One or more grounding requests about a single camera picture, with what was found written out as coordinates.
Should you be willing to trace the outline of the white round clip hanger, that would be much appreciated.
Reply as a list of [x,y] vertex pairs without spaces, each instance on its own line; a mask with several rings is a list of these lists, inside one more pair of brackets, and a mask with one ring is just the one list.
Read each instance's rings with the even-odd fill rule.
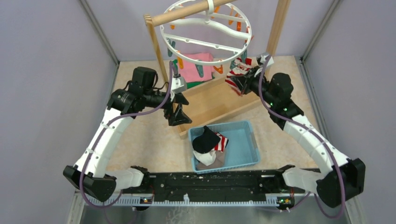
[[231,2],[159,25],[169,56],[219,66],[247,56],[254,35],[247,16]]

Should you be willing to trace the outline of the light blue plastic basket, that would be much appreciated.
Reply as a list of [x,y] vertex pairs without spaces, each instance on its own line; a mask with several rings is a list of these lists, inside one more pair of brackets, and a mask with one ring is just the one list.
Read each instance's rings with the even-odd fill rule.
[[249,121],[220,123],[208,125],[207,127],[228,139],[228,144],[223,152],[224,164],[212,168],[206,168],[203,165],[202,168],[199,168],[200,161],[193,155],[191,157],[191,165],[195,173],[204,174],[244,168],[260,162],[261,155]]

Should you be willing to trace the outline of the red white santa sock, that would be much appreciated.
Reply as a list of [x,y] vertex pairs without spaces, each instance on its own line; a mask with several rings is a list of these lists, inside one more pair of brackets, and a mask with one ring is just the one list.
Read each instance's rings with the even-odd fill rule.
[[216,133],[216,135],[220,138],[220,140],[218,144],[213,148],[213,150],[223,153],[229,143],[229,139],[220,133]]

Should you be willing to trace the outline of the grey striped-cuff sock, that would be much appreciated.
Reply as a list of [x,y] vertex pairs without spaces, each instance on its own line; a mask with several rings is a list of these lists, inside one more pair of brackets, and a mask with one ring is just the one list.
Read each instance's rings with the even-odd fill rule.
[[198,164],[196,165],[197,170],[206,170],[206,169],[215,169],[215,168],[221,168],[225,164],[225,158],[226,158],[226,152],[220,152],[216,151],[216,159],[215,162],[209,166],[205,166],[204,164],[200,163],[198,161]]

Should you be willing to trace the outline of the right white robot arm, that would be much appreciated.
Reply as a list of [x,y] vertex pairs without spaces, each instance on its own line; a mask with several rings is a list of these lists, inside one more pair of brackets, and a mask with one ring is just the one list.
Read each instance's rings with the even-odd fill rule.
[[291,187],[314,193],[325,205],[335,208],[364,190],[366,166],[361,159],[350,159],[325,139],[291,99],[291,78],[276,73],[271,80],[264,75],[232,75],[226,82],[240,95],[253,92],[268,110],[270,118],[289,134],[315,161],[319,172],[285,166],[274,179],[279,192]]

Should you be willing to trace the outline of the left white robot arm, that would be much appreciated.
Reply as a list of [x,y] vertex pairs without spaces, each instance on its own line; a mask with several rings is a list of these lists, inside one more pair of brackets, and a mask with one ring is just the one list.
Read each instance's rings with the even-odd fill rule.
[[135,68],[125,87],[111,94],[99,128],[82,156],[74,165],[64,168],[64,177],[84,198],[91,196],[105,203],[115,191],[134,188],[144,193],[149,189],[150,181],[140,167],[106,170],[121,136],[136,117],[163,110],[169,126],[192,123],[183,112],[183,105],[189,105],[182,94],[187,84],[177,67],[170,63],[167,91],[156,87],[157,81],[158,73],[154,69]]

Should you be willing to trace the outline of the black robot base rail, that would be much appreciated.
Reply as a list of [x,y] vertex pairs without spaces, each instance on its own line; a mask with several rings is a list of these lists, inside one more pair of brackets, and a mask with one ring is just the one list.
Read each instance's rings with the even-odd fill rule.
[[303,190],[285,185],[277,170],[151,173],[127,194],[154,194],[155,202],[264,202],[270,194],[290,195]]

